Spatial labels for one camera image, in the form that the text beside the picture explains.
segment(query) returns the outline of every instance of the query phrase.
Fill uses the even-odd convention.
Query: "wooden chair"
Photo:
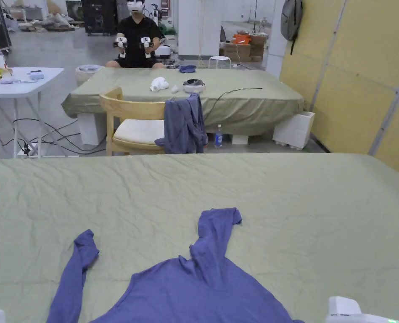
[[[114,151],[165,154],[164,148],[155,144],[164,137],[165,103],[123,101],[122,89],[116,87],[99,98],[107,111],[107,156]],[[120,126],[114,132],[114,117],[120,118]]]

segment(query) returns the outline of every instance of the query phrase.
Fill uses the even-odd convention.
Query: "black t-shirt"
[[[161,31],[156,22],[148,17],[144,17],[137,24],[130,16],[120,22],[117,33],[122,33],[127,38],[126,58],[130,61],[143,61],[146,57],[141,38],[149,37],[153,41],[153,38],[160,38]],[[155,52],[151,53],[151,57],[156,57]]]

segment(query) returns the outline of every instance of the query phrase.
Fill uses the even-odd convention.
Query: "bag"
[[[303,0],[285,0],[282,10],[281,30],[287,40],[292,41],[291,55],[295,40],[298,37],[303,18]]]

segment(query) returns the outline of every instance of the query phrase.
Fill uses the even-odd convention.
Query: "white cushion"
[[[131,143],[155,144],[156,139],[165,137],[163,120],[126,119],[114,133],[114,138]]]

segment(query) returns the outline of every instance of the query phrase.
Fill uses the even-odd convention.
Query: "person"
[[[118,57],[109,61],[105,66],[114,68],[142,68],[142,69],[164,69],[165,66],[158,62],[154,53],[160,46],[161,31],[157,24],[150,18],[144,16],[144,1],[128,1],[131,16],[123,19],[117,27],[117,37],[127,39],[126,57]],[[149,37],[152,47],[146,48],[141,43],[141,38]]]

